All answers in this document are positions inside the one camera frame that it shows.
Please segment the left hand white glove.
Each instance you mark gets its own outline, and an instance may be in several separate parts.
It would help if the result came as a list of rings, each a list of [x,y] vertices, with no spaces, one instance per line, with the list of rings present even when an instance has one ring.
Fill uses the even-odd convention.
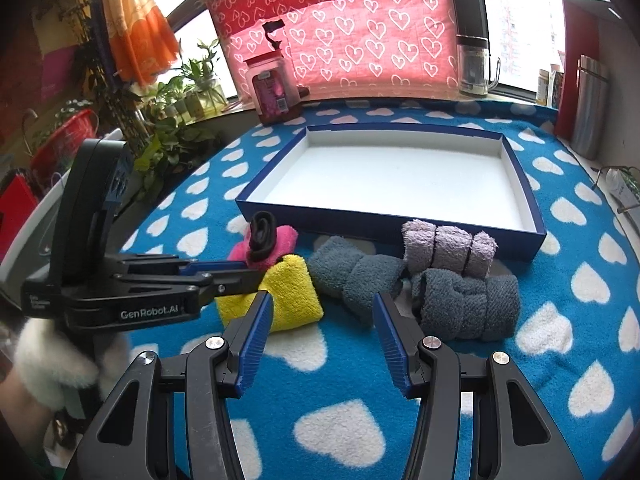
[[[14,365],[26,390],[52,411],[65,406],[65,388],[97,386],[104,401],[129,364],[130,342],[125,334],[107,334],[106,347],[95,358],[82,353],[52,320],[31,318],[21,331]]]

